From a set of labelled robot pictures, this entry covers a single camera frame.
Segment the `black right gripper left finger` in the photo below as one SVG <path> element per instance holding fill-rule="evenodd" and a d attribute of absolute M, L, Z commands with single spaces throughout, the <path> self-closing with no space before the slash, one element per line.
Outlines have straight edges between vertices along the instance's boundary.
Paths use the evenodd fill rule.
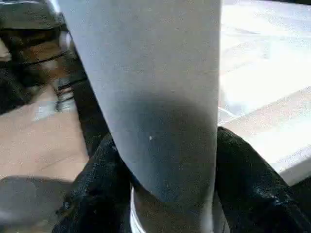
<path fill-rule="evenodd" d="M 131 174 L 111 134 L 100 142 L 56 211 L 54 233 L 129 233 Z"/>

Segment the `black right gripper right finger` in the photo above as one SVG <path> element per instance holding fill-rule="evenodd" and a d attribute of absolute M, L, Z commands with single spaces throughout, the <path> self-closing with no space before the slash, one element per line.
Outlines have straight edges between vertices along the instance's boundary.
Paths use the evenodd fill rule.
<path fill-rule="evenodd" d="M 281 176 L 244 139 L 217 129 L 216 191 L 232 233 L 309 233 L 311 220 Z"/>

